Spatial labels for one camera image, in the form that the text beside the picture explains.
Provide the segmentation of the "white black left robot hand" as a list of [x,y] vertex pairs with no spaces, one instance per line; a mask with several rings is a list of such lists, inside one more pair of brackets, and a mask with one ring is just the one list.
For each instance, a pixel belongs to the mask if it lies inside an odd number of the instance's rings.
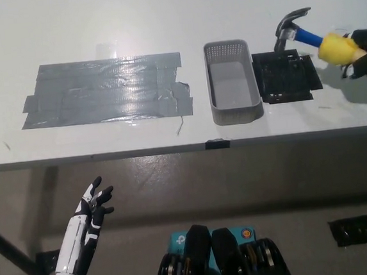
[[87,275],[93,260],[105,215],[114,211],[103,205],[112,198],[113,187],[96,191],[102,178],[96,177],[79,200],[63,237],[55,273]]

